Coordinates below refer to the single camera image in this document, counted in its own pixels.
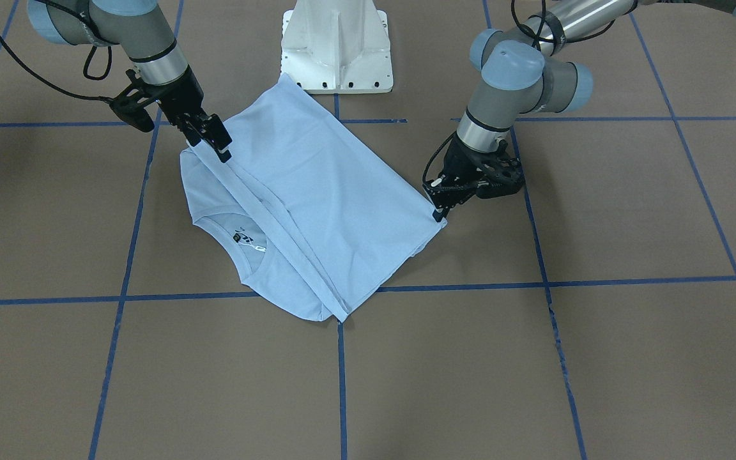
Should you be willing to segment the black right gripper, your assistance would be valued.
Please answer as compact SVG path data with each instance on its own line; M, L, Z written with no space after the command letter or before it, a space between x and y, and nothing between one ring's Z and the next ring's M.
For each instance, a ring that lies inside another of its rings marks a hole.
M178 79L162 87L157 101L171 125L175 126L192 148L205 143L216 151L222 163L231 159L233 143L222 120L203 109L204 93L191 67Z

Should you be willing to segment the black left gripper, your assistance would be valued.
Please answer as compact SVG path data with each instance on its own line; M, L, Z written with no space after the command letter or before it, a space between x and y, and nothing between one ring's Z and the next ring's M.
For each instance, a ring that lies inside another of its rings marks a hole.
M438 154L447 149L442 160L441 171L435 180L427 178L427 172ZM474 196L478 181L483 177L482 161L490 158L489 152L477 151L466 145L457 133L450 134L436 149L424 169L424 191L436 208L433 218L444 221L446 213L441 208L453 208Z

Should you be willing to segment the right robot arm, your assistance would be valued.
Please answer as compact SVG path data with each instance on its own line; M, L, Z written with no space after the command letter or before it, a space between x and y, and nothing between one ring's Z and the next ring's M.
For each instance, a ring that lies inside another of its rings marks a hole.
M160 106L191 146L213 148L230 159L231 136L216 114L202 108L204 93L156 1L29 1L33 29L51 43L118 46L132 62L128 87L106 97L113 113L143 133L154 129L147 112Z

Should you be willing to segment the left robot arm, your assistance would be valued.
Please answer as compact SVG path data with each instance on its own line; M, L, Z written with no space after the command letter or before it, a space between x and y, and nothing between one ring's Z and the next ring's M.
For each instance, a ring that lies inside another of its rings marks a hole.
M441 171L422 186L441 222L472 197L482 200L517 194L524 187L521 162L509 154L517 117L564 113L584 107L594 89L590 70L556 55L573 43L599 37L614 22L642 6L640 1L560 1L513 28L482 30L470 62L480 73L457 129L441 143Z

